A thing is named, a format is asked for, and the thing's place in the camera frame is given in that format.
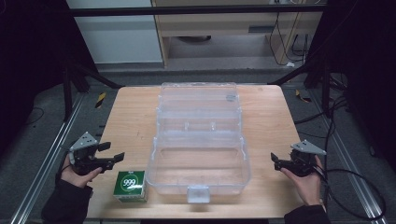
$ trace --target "white cabinet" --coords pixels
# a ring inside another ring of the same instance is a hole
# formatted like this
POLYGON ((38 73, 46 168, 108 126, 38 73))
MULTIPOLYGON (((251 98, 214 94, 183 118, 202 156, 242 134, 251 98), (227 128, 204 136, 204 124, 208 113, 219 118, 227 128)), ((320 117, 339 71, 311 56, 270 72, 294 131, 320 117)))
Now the white cabinet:
MULTIPOLYGON (((67 0, 70 8, 151 7, 150 0, 67 0)), ((162 63, 153 16, 76 17, 96 64, 162 63)))

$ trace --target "black cable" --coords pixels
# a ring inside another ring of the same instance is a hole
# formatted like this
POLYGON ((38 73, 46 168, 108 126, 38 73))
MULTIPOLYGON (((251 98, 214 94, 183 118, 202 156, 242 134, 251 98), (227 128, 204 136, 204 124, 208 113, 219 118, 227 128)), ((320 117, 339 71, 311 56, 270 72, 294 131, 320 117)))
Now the black cable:
MULTIPOLYGON (((327 171, 327 164, 328 164, 327 152, 328 152, 329 139, 330 139, 331 131, 332 131, 332 125, 333 125, 333 119, 332 119, 332 116, 331 116, 331 122, 330 122, 330 125, 329 125, 329 130, 327 131, 327 135, 325 137, 325 143, 324 143, 324 151, 326 151, 326 155, 323 156, 323 160, 324 160, 323 169, 325 171, 327 171)), ((324 178, 326 180, 328 179, 327 172, 324 173, 324 178)), ((328 205, 327 199, 329 198, 329 192, 330 192, 330 186, 327 184, 325 186, 325 190, 324 190, 324 206, 326 207, 326 209, 327 209, 327 205, 328 205)))
POLYGON ((291 45, 291 52, 295 56, 303 57, 303 61, 304 61, 304 59, 306 58, 306 55, 307 55, 307 53, 309 51, 309 49, 308 49, 308 35, 305 35, 303 49, 295 49, 295 44, 297 42, 298 36, 299 35, 296 35, 294 37, 293 44, 291 45))
POLYGON ((30 121, 30 122, 26 122, 25 125, 30 125, 30 124, 36 123, 36 122, 38 122, 41 118, 43 118, 43 116, 44 116, 44 109, 43 109, 43 108, 40 108, 40 107, 33 107, 33 109, 40 110, 40 111, 41 111, 41 115, 40 115, 37 119, 35 119, 35 120, 32 120, 32 121, 30 121))
POLYGON ((6 12, 6 10, 7 10, 7 2, 6 2, 6 0, 3 0, 3 2, 4 2, 4 8, 3 8, 3 10, 0 11, 0 16, 3 15, 6 12))
POLYGON ((367 220, 367 221, 375 221, 375 220, 378 220, 378 219, 382 218, 382 217, 386 214, 386 212, 387 212, 387 203, 386 203, 386 201, 385 201, 384 196, 381 194, 381 192, 380 192, 379 189, 375 186, 375 184, 373 184, 371 181, 369 181, 369 180, 368 180, 366 177, 364 177, 363 175, 359 175, 358 173, 355 173, 355 172, 349 171, 349 170, 345 170, 345 169, 331 169, 331 170, 328 170, 328 171, 326 172, 326 174, 327 174, 327 173, 336 173, 336 172, 338 172, 338 173, 349 173, 349 174, 355 175, 355 176, 359 177, 360 179, 364 180, 364 181, 366 182, 366 184, 369 185, 370 188, 371 188, 373 191, 375 191, 375 193, 377 194, 378 198, 380 199, 381 205, 382 205, 382 206, 380 205, 380 208, 381 208, 382 211, 381 211, 381 214, 379 214, 377 217, 365 217, 365 216, 362 216, 362 215, 360 215, 360 214, 357 214, 357 213, 353 212, 352 210, 346 208, 344 205, 342 205, 342 204, 340 203, 340 201, 338 201, 338 199, 334 196, 334 194, 332 193, 332 189, 331 189, 330 186, 328 185, 327 188, 328 188, 328 190, 329 190, 329 195, 332 197, 332 200, 334 200, 335 203, 338 204, 338 206, 340 206, 342 209, 344 209, 344 210, 345 210, 346 212, 348 212, 350 215, 352 215, 352 216, 354 216, 354 217, 358 217, 358 218, 363 219, 363 220, 367 220))
MULTIPOLYGON (((325 171, 327 171, 327 152, 328 152, 328 146, 329 146, 329 140, 330 140, 330 136, 335 132, 335 122, 334 122, 334 112, 335 112, 335 108, 337 108, 337 105, 339 105, 339 104, 341 104, 341 103, 343 103, 346 99, 343 99, 342 101, 340 101, 340 102, 338 102, 337 103, 337 100, 338 99, 341 99, 341 98, 343 98, 343 96, 340 96, 339 98, 337 98, 337 99, 335 99, 334 100, 334 102, 333 102, 333 104, 332 104, 332 107, 329 109, 329 116, 330 116, 330 125, 329 125, 329 130, 327 131, 327 135, 326 135, 326 138, 325 138, 325 143, 324 143, 324 151, 326 151, 326 155, 324 156, 324 162, 323 162, 323 169, 325 170, 325 171)), ((328 194, 330 193, 329 192, 329 187, 327 186, 326 187, 326 189, 325 189, 325 199, 327 200, 327 196, 328 196, 328 194)))
POLYGON ((290 80, 293 77, 296 77, 297 75, 300 75, 303 71, 305 71, 307 68, 310 68, 312 65, 312 63, 315 64, 321 64, 323 62, 315 62, 315 60, 317 59, 317 54, 320 53, 322 51, 323 48, 327 47, 328 42, 330 40, 332 40, 332 38, 335 36, 335 34, 340 30, 341 26, 347 21, 347 19, 350 17, 350 15, 352 14, 353 10, 355 9, 356 5, 358 4, 359 0, 354 0, 355 2, 353 3, 354 5, 350 8, 350 10, 348 11, 348 13, 345 15, 345 17, 338 23, 336 24, 335 28, 332 30, 332 32, 330 34, 327 35, 326 38, 324 38, 324 40, 322 41, 322 43, 312 52, 309 52, 307 59, 304 63, 304 65, 306 66, 301 66, 297 69, 295 69, 295 71, 285 75, 284 77, 279 78, 276 81, 270 82, 268 84, 271 85, 281 85, 284 82, 290 80))
MULTIPOLYGON (((270 44, 270 49, 271 49, 271 51, 272 51, 272 53, 273 53, 273 55, 274 55, 274 57, 275 57, 275 52, 274 52, 274 50, 273 50, 273 48, 272 48, 272 35, 273 35, 275 29, 277 29, 277 32, 278 32, 278 34, 279 34, 279 39, 280 39, 280 42, 282 43, 283 52, 284 52, 285 56, 290 60, 291 63, 301 62, 302 60, 294 60, 294 59, 291 59, 291 58, 289 57, 288 53, 286 52, 286 46, 285 46, 285 43, 284 43, 283 38, 282 38, 282 34, 280 33, 280 29, 279 29, 279 14, 280 14, 279 12, 276 13, 276 21, 275 21, 275 24, 274 24, 274 29, 273 29, 273 31, 272 31, 271 34, 270 34, 270 40, 269 40, 269 42, 270 42, 270 43, 269 43, 269 44, 270 44)), ((277 59, 276 59, 276 57, 275 57, 275 61, 276 61, 276 63, 277 63, 278 65, 286 65, 286 63, 280 63, 280 62, 278 62, 277 59)))
POLYGON ((66 169, 68 166, 70 166, 70 164, 69 164, 68 166, 64 167, 64 160, 66 159, 68 152, 69 151, 66 150, 64 152, 64 154, 62 155, 62 160, 61 160, 61 163, 59 164, 58 172, 55 175, 55 185, 58 185, 58 182, 61 179, 62 172, 64 171, 64 169, 66 169))
MULTIPOLYGON (((339 104, 343 103, 344 101, 345 101, 345 100, 343 100, 343 101, 341 101, 341 102, 335 104, 334 106, 332 106, 332 107, 330 108, 330 110, 337 110, 338 108, 344 106, 344 105, 339 105, 339 104)), ((310 120, 312 120, 312 119, 315 119, 315 118, 320 117, 320 116, 323 115, 323 114, 325 114, 325 112, 320 112, 320 113, 318 113, 318 114, 316 114, 316 115, 313 115, 313 116, 308 117, 308 118, 305 118, 305 119, 296 120, 296 121, 294 121, 294 124, 297 125, 297 124, 301 124, 301 123, 308 122, 308 121, 310 121, 310 120)))
MULTIPOLYGON (((358 4, 358 2, 359 2, 359 0, 356 0, 356 1, 355 1, 354 5, 353 5, 352 8, 348 11, 348 13, 346 14, 346 16, 340 21, 340 23, 337 24, 337 26, 333 29, 333 31, 332 31, 329 35, 327 35, 327 37, 325 38, 325 40, 323 41, 323 43, 322 43, 318 48, 316 48, 316 50, 315 50, 314 52, 312 52, 312 53, 310 54, 310 57, 309 57, 308 59, 314 58, 314 56, 319 52, 319 50, 322 49, 323 46, 326 45, 326 43, 331 39, 331 37, 332 37, 333 35, 336 34, 336 32, 338 32, 338 30, 340 29, 340 27, 344 24, 344 22, 345 22, 345 21, 349 18, 349 16, 352 14, 353 9, 356 7, 356 5, 358 4)), ((280 30, 279 30, 279 26, 278 26, 278 17, 279 17, 279 12, 277 13, 277 16, 276 16, 276 26, 277 26, 277 29, 278 29, 278 32, 279 32, 279 35, 280 35, 280 30)), ((280 40, 281 40, 281 42, 282 42, 282 44, 283 44, 284 51, 286 51, 286 48, 285 48, 285 45, 284 45, 284 43, 283 43, 282 37, 280 37, 280 40)))
POLYGON ((345 74, 340 73, 340 75, 341 75, 341 83, 343 84, 343 86, 345 86, 347 88, 347 84, 345 84, 345 81, 344 81, 345 74))
POLYGON ((325 138, 326 137, 326 136, 317 136, 317 135, 313 135, 313 134, 310 134, 310 133, 303 133, 303 132, 300 132, 300 131, 297 131, 297 133, 305 134, 305 135, 308 135, 308 136, 311 136, 311 137, 316 137, 316 138, 325 138))
POLYGON ((330 81, 333 83, 333 85, 335 85, 336 89, 338 89, 340 91, 346 91, 347 90, 347 86, 344 84, 344 80, 339 81, 338 79, 336 79, 335 77, 330 75, 330 81))

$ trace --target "wire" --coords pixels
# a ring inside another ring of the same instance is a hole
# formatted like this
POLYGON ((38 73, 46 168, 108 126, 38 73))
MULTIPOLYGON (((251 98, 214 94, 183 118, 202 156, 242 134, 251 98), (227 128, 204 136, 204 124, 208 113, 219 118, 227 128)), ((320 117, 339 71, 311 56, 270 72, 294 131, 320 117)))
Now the wire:
MULTIPOLYGON (((338 103, 335 103, 335 102, 336 102, 336 100, 335 100, 335 101, 334 101, 334 105, 330 108, 330 110, 334 111, 334 110, 337 110, 337 109, 339 109, 339 108, 341 108, 341 107, 347 105, 347 104, 341 105, 341 103, 344 103, 345 101, 346 101, 346 99, 344 99, 343 101, 340 101, 340 102, 338 102, 338 103)), ((312 120, 312 119, 316 119, 316 118, 322 116, 323 114, 325 114, 325 112, 320 112, 320 113, 318 113, 318 114, 316 114, 316 115, 313 115, 313 116, 311 116, 311 117, 308 117, 308 118, 305 118, 305 119, 301 119, 301 120, 294 121, 294 124, 301 124, 301 123, 308 122, 308 121, 310 121, 310 120, 312 120)))
POLYGON ((335 85, 335 88, 337 88, 338 90, 341 90, 341 91, 347 90, 347 86, 344 83, 343 77, 341 77, 341 81, 340 81, 340 80, 336 79, 335 77, 333 77, 332 75, 330 75, 330 81, 333 83, 333 85, 335 85))
POLYGON ((386 203, 386 201, 385 201, 384 196, 381 194, 381 192, 380 192, 379 189, 375 186, 375 184, 373 184, 371 181, 369 181, 369 180, 368 180, 366 177, 364 177, 363 175, 359 175, 358 173, 355 173, 355 172, 349 171, 349 170, 345 170, 345 169, 331 169, 331 170, 328 170, 328 171, 326 172, 326 174, 327 174, 327 173, 336 173, 336 172, 338 172, 338 173, 348 173, 348 174, 357 176, 357 177, 359 177, 360 179, 364 180, 364 181, 367 183, 367 185, 369 185, 369 186, 371 187, 371 189, 373 189, 373 190, 375 191, 375 193, 377 194, 378 198, 380 199, 381 205, 382 205, 382 206, 380 206, 380 207, 381 207, 381 210, 382 210, 382 211, 381 211, 381 214, 379 214, 377 217, 365 217, 365 216, 359 215, 359 214, 353 212, 352 210, 346 208, 343 204, 340 203, 340 201, 338 201, 338 199, 334 196, 334 194, 333 194, 333 192, 332 192, 332 189, 331 189, 330 186, 328 185, 328 182, 327 182, 328 179, 326 179, 325 182, 326 182, 326 184, 327 184, 327 189, 328 189, 328 191, 329 191, 329 195, 332 197, 332 200, 334 200, 335 203, 337 203, 342 209, 344 209, 346 212, 348 212, 350 215, 352 215, 352 216, 354 216, 354 217, 358 217, 358 218, 360 218, 360 219, 364 219, 364 220, 367 220, 367 221, 378 220, 378 219, 382 218, 382 217, 386 214, 386 212, 387 212, 387 203, 386 203))
POLYGON ((296 36, 294 37, 293 44, 291 45, 291 52, 292 52, 295 56, 303 57, 303 59, 304 59, 304 57, 306 57, 306 55, 307 55, 307 53, 308 53, 308 35, 305 35, 305 41, 304 41, 304 47, 303 47, 303 49, 294 49, 295 43, 296 43, 296 41, 297 41, 297 39, 298 39, 298 36, 299 36, 299 35, 296 35, 296 36))
POLYGON ((61 163, 59 164, 58 172, 55 175, 55 185, 58 185, 58 182, 61 179, 62 172, 64 171, 64 169, 66 169, 68 166, 70 166, 70 164, 69 164, 66 167, 64 167, 64 160, 66 159, 67 154, 68 154, 68 150, 66 150, 64 152, 64 154, 62 155, 62 160, 61 160, 61 163))
POLYGON ((355 9, 356 5, 359 3, 359 0, 356 0, 351 7, 351 9, 348 11, 348 13, 345 15, 345 17, 335 26, 335 28, 332 30, 331 33, 329 33, 326 38, 322 41, 321 45, 318 46, 313 52, 310 52, 309 57, 307 57, 307 60, 313 60, 313 58, 316 58, 315 56, 327 45, 327 43, 332 39, 332 37, 339 31, 340 27, 347 21, 347 19, 350 17, 352 14, 353 10, 355 9))
POLYGON ((30 124, 36 123, 36 122, 38 122, 41 118, 43 118, 43 116, 44 116, 44 109, 42 109, 42 108, 40 108, 40 107, 33 107, 33 109, 40 110, 40 111, 41 111, 41 115, 40 115, 37 119, 34 119, 34 120, 30 121, 30 122, 25 123, 25 125, 30 125, 30 124))
POLYGON ((311 136, 311 137, 316 137, 316 138, 325 138, 326 136, 316 136, 316 135, 313 135, 313 134, 310 134, 310 133, 303 133, 303 132, 297 132, 297 133, 300 133, 300 134, 305 134, 305 135, 308 135, 308 136, 311 136))
MULTIPOLYGON (((274 29, 273 29, 273 31, 272 31, 271 34, 270 34, 270 40, 269 40, 269 42, 270 42, 270 49, 271 49, 273 55, 275 56, 274 49, 272 48, 272 36, 273 36, 273 33, 274 33, 275 29, 277 29, 277 32, 278 32, 278 34, 279 34, 280 42, 282 43, 283 53, 285 54, 285 56, 286 56, 292 63, 301 62, 303 59, 301 59, 301 60, 294 60, 294 59, 290 58, 289 55, 288 55, 288 53, 286 52, 286 45, 285 45, 285 43, 284 43, 284 41, 283 41, 282 34, 280 33, 280 28, 279 28, 279 14, 280 14, 279 12, 276 13, 276 21, 275 21, 275 24, 274 24, 274 29)), ((275 57, 275 61, 276 61, 276 63, 277 63, 278 65, 286 65, 286 63, 280 63, 280 62, 278 62, 277 59, 276 59, 276 57, 275 57)))
POLYGON ((6 12, 6 9, 7 9, 6 0, 3 0, 3 2, 4 2, 4 8, 3 8, 3 10, 0 12, 0 16, 3 15, 3 14, 6 12))
MULTIPOLYGON (((340 108, 344 105, 347 105, 347 104, 343 104, 343 105, 337 107, 338 105, 340 105, 341 103, 346 101, 346 99, 343 99, 337 103, 337 100, 341 99, 341 98, 344 98, 344 96, 340 96, 337 99, 335 99, 332 104, 332 107, 329 109, 330 125, 329 125, 329 130, 327 131, 327 135, 326 135, 325 143, 324 143, 324 150, 326 152, 328 151, 330 136, 332 136, 332 134, 335 132, 335 122, 334 122, 334 112, 336 110, 335 108, 340 108)), ((327 170, 327 156, 324 156, 324 170, 327 170)))

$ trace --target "plastic container latch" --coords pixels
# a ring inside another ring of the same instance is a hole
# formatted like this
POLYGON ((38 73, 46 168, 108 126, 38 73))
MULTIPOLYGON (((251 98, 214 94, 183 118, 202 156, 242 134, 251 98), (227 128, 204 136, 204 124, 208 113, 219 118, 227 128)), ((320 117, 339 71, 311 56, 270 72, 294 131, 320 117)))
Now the plastic container latch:
POLYGON ((190 124, 188 122, 184 122, 184 131, 188 131, 190 124))
POLYGON ((209 203, 210 192, 208 186, 188 186, 187 188, 188 203, 209 203))
POLYGON ((215 131, 216 130, 216 122, 210 122, 210 129, 211 131, 215 131))

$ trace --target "human hand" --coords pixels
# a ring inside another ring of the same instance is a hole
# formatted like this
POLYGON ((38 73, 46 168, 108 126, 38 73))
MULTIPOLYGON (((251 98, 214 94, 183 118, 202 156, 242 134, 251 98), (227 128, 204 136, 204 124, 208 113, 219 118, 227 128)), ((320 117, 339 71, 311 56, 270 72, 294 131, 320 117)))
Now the human hand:
POLYGON ((64 160, 63 171, 61 174, 61 179, 69 182, 70 184, 77 186, 79 188, 84 188, 88 182, 92 181, 102 172, 102 167, 98 167, 95 170, 91 171, 87 175, 78 175, 74 172, 72 167, 70 166, 70 158, 66 156, 64 160))
MULTIPOLYGON (((322 168, 318 156, 315 156, 315 160, 317 165, 322 168)), ((280 171, 294 183, 305 205, 320 204, 320 176, 316 172, 299 177, 286 168, 281 168, 280 171)))

